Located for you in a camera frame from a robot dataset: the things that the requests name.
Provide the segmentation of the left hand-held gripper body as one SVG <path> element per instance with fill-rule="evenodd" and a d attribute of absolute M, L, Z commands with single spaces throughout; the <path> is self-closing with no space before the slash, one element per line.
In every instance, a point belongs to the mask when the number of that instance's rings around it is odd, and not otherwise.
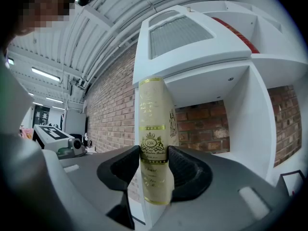
<path fill-rule="evenodd" d="M 45 149 L 55 152 L 59 159 L 81 157 L 87 153 L 80 139 L 56 127 L 34 125 L 32 139 L 41 146 L 42 150 Z"/>

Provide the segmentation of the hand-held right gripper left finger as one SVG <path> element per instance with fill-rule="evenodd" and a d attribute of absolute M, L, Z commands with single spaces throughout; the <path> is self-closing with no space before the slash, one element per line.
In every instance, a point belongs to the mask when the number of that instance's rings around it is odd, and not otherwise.
<path fill-rule="evenodd" d="M 128 150 L 102 162 L 97 168 L 97 176 L 109 189 L 127 191 L 139 167 L 139 149 L 135 145 Z"/>

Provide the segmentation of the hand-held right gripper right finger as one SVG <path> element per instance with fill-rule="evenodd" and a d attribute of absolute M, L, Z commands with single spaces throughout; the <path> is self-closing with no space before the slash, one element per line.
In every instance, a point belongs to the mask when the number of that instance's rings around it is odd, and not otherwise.
<path fill-rule="evenodd" d="M 204 161 L 169 146 L 169 168 L 174 177 L 172 202 L 196 199 L 210 186 L 213 173 Z"/>

